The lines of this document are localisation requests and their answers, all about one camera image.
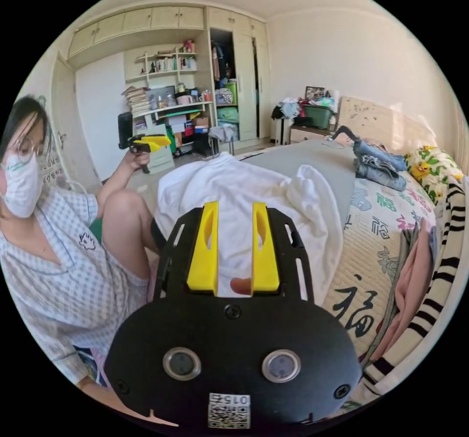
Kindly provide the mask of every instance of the yellow gripper tool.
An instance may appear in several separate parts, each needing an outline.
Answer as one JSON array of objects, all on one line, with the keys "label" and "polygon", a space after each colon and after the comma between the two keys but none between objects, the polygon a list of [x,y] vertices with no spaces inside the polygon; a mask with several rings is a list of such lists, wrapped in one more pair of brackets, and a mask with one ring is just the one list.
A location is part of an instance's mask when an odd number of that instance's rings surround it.
[{"label": "yellow gripper tool", "polygon": [[[268,210],[253,204],[253,250],[251,294],[275,293],[280,286],[274,238]],[[218,201],[203,207],[196,234],[187,285],[191,291],[211,292],[218,288]]]}]

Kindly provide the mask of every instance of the label sticker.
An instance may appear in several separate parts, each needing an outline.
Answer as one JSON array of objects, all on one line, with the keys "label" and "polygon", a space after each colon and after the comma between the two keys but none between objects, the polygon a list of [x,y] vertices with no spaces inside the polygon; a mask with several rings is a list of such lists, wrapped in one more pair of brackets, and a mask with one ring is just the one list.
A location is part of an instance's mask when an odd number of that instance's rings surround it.
[{"label": "label sticker", "polygon": [[250,429],[251,397],[210,393],[208,414],[212,429]]}]

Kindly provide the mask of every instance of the bed headboard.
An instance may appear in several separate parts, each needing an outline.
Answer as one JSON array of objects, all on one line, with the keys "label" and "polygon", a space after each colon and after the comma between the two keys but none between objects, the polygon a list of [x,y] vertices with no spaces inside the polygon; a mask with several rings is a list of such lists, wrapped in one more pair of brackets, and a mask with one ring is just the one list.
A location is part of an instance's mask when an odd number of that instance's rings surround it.
[{"label": "bed headboard", "polygon": [[339,125],[349,127],[357,136],[372,138],[397,154],[406,154],[420,146],[437,146],[431,129],[402,113],[373,102],[342,97]]}]

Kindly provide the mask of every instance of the black hair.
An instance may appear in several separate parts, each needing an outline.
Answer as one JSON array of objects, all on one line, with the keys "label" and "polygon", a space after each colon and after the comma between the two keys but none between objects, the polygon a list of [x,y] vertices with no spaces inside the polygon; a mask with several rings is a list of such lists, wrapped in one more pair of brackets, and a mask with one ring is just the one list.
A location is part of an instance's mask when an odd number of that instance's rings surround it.
[{"label": "black hair", "polygon": [[10,115],[8,116],[8,120],[6,122],[5,130],[3,131],[3,135],[1,137],[0,161],[5,156],[5,152],[10,144],[10,141],[18,130],[18,128],[20,127],[20,125],[28,116],[31,115],[35,116],[35,121],[32,128],[35,127],[36,124],[39,122],[43,123],[44,142],[47,144],[45,152],[46,154],[49,153],[51,146],[51,136],[49,118],[47,116],[46,110],[32,95],[26,95],[18,99],[11,108]]}]

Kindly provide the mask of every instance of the white face mask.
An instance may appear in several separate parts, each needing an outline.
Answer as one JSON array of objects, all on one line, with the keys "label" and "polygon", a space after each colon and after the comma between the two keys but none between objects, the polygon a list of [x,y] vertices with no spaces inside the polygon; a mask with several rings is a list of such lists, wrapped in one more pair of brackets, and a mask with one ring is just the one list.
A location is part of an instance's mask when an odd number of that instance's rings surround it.
[{"label": "white face mask", "polygon": [[29,162],[22,162],[17,155],[6,160],[6,194],[2,195],[6,207],[16,217],[26,218],[33,212],[41,195],[43,178],[36,154]]}]

